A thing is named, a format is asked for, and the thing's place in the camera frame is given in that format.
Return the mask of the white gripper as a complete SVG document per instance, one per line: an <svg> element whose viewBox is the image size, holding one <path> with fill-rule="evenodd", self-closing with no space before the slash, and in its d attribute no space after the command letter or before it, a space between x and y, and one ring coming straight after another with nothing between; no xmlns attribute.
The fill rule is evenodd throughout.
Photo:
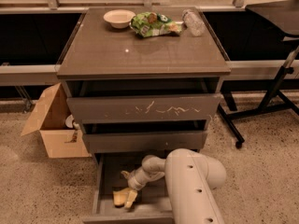
<svg viewBox="0 0 299 224"><path fill-rule="evenodd" d="M137 190L143 189L148 183L148 179L142 168L133 170L131 173L121 171L121 174L128 180L128 186L131 188L131 190L128 191L124 202L124 207L130 209L137 197Z"/></svg>

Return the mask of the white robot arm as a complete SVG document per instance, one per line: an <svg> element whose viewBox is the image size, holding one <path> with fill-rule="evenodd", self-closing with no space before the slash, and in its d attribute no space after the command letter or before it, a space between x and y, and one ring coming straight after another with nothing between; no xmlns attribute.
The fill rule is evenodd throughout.
<svg viewBox="0 0 299 224"><path fill-rule="evenodd" d="M125 207L132 206L136 193L149 182L163 177L176 224L224 224L211 191L225 183L226 170L214 158L179 148L166 159L148 155L138 169L121 174L130 190Z"/></svg>

